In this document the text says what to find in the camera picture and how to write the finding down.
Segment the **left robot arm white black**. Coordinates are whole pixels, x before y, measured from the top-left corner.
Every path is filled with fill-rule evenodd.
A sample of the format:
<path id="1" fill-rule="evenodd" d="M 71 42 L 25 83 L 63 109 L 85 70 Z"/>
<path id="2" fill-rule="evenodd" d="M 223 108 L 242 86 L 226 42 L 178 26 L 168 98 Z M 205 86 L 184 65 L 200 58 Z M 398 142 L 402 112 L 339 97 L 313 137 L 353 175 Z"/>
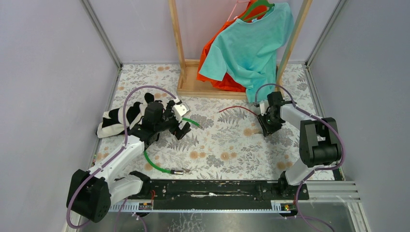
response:
<path id="1" fill-rule="evenodd" d="M 87 171 L 77 170 L 71 178 L 67 197 L 67 214 L 75 212 L 92 222 L 101 221 L 111 206 L 135 196 L 143 199 L 152 193 L 150 178 L 138 171 L 124 177 L 119 173 L 136 156 L 158 141 L 160 133 L 169 131 L 178 140 L 189 131 L 189 123 L 180 127 L 189 107 L 179 99 L 171 100 L 167 106 L 159 101 L 148 103 L 142 116 L 125 136 L 125 141 L 105 159 Z"/>

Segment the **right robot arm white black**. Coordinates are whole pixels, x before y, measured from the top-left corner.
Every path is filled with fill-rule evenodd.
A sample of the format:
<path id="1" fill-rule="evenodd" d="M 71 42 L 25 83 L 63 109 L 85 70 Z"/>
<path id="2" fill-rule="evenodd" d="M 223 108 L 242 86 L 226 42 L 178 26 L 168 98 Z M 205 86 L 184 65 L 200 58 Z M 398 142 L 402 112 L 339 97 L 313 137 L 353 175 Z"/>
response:
<path id="1" fill-rule="evenodd" d="M 264 137 L 279 131 L 286 122 L 299 130 L 299 159 L 280 175 L 275 187 L 281 198 L 291 198 L 314 171 L 341 160 L 342 147 L 333 118 L 312 115 L 296 103 L 284 100 L 279 91 L 268 94 L 267 100 L 258 106 L 258 121 Z"/>

